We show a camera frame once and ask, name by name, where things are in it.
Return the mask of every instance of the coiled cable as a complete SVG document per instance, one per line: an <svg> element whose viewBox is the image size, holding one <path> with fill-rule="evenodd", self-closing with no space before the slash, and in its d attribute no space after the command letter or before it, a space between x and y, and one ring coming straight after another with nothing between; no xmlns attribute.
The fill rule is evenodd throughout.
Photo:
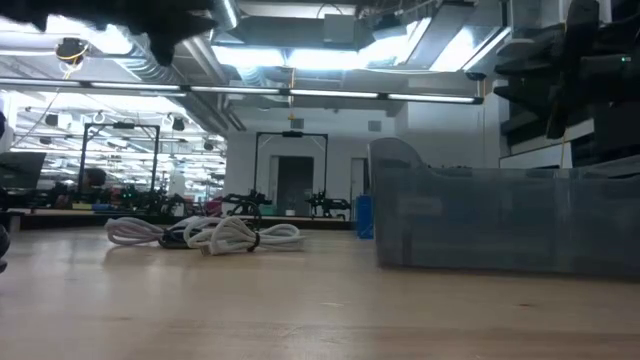
<svg viewBox="0 0 640 360"><path fill-rule="evenodd" d="M253 252L260 247L270 251L301 251L304 237L297 227L280 224L262 231L251 230L241 219L191 217L163 230L146 221L123 217L105 225L107 238L117 245L138 245L158 241L174 243L182 234L183 248L200 249L203 255L222 255L238 251Z"/></svg>

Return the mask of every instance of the black equipment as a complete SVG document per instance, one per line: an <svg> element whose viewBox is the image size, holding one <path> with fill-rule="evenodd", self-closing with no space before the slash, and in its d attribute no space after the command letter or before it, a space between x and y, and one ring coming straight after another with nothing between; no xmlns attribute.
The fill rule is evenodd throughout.
<svg viewBox="0 0 640 360"><path fill-rule="evenodd" d="M9 234L7 233L7 230L5 230L4 226L0 225L0 274L7 268L7 262L2 260L2 257L9 250L10 244L11 242L9 241Z"/></svg>
<svg viewBox="0 0 640 360"><path fill-rule="evenodd" d="M265 194L259 193L254 189L249 191L249 195L228 194L222 198L222 202L237 205L236 209L227 212L227 215L256 215L256 213L259 213L260 205L273 204L273 201L267 200Z"/></svg>
<svg viewBox="0 0 640 360"><path fill-rule="evenodd" d="M351 204L345 199L327 199L326 193L320 191L313 194L310 199L305 200L311 205L311 218L317 216L317 208L322 207L322 217L332 218L331 210L349 210L351 212ZM339 218L346 220L343 214L338 214Z"/></svg>
<svg viewBox="0 0 640 360"><path fill-rule="evenodd" d="M523 55L495 68L522 81L494 92L547 121L550 139L562 138L569 116L587 105L640 101L640 13L605 26L599 17L598 1L574 0L566 25L543 29ZM534 89L526 79L550 85Z"/></svg>
<svg viewBox="0 0 640 360"><path fill-rule="evenodd" d="M217 22L194 11L213 11L209 0L3 0L0 16L47 29L49 15L62 15L94 24L104 31L107 24L127 26L133 35L146 33L158 63L171 65L175 45L213 29Z"/></svg>
<svg viewBox="0 0 640 360"><path fill-rule="evenodd" d="M30 207L46 154L0 154L0 210Z"/></svg>

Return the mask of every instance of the cable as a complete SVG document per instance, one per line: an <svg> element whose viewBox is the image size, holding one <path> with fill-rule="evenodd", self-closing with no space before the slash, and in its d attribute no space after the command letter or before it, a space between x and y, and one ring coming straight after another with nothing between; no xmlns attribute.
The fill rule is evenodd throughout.
<svg viewBox="0 0 640 360"><path fill-rule="evenodd" d="M77 58L73 60L73 65L72 66L75 66L76 60L77 60ZM65 73L64 76L62 77L62 80L69 80L69 78L71 77L71 74L73 74L73 72L74 72L73 69L69 69L69 71L67 71L67 73ZM11 145L11 148L14 148L14 147L18 146L22 142L22 140L26 139L29 135L31 135L31 133L33 133L33 131L38 127L38 125L40 125L42 120L45 119L45 117L49 113L49 110L51 110L51 107L53 106L53 103L56 101L58 96L60 96L60 88L56 88L55 95L53 96L51 101L49 101L49 104L47 105L46 109L44 110L44 112L40 116L40 119L38 119L38 121L36 121L36 123L31 127L31 129L29 129L29 131L27 131L27 133L23 137L21 137L19 140L17 140L15 143L13 143Z"/></svg>
<svg viewBox="0 0 640 360"><path fill-rule="evenodd" d="M333 4L333 3L324 3L324 4L322 4L322 6L320 6L320 9L318 9L318 13L316 14L316 19L319 19L319 18L320 18L320 12L321 12L321 11L322 11L322 9L324 9L324 7L325 7L325 6L327 6L327 5L331 5L331 6L333 6L334 8L336 8L336 10L338 10L338 12L340 13L340 15L344 15L344 13L342 12L342 10L340 10L340 8L339 8L336 4Z"/></svg>
<svg viewBox="0 0 640 360"><path fill-rule="evenodd" d="M213 229L205 229L190 236L192 229L217 224ZM240 219L234 216L221 218L202 218L189 224L184 231L184 240L190 248L200 248L204 255L222 255L237 251L252 252L261 247L272 251L301 251L304 237L300 230L290 224L280 224L266 230L253 232Z"/></svg>
<svg viewBox="0 0 640 360"><path fill-rule="evenodd" d="M271 251L301 251L304 240L300 230L293 225L280 224L253 232L240 218L234 216L224 219L191 217L166 230L140 219L124 217L110 219L105 229L109 241L125 246L155 241L162 245L162 241L167 242L167 236L175 238L175 235L181 233L186 245L192 249L200 249L203 255L252 252L258 247Z"/></svg>

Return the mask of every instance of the door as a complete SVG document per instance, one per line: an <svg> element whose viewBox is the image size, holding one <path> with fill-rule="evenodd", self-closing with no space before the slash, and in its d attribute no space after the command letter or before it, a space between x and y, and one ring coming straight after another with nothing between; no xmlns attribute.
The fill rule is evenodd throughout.
<svg viewBox="0 0 640 360"><path fill-rule="evenodd" d="M313 158L280 156L278 161L278 214L295 210L296 216L310 216L307 200L313 192Z"/></svg>

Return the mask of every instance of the black cable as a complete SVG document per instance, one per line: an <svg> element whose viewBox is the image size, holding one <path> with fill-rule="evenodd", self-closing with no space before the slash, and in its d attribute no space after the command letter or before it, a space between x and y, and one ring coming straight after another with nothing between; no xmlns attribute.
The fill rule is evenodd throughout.
<svg viewBox="0 0 640 360"><path fill-rule="evenodd" d="M237 204L233 210L231 210L228 214L229 216L236 216L236 215L241 215L241 213L237 213L237 211L245 206L249 206L251 208L252 213L253 213L253 221L254 223L251 223L252 227L253 227L253 231L254 232L258 232L261 229L262 226L262 213L260 212L260 208L258 207L258 205L256 205L254 202L251 201L243 201L239 204Z"/></svg>

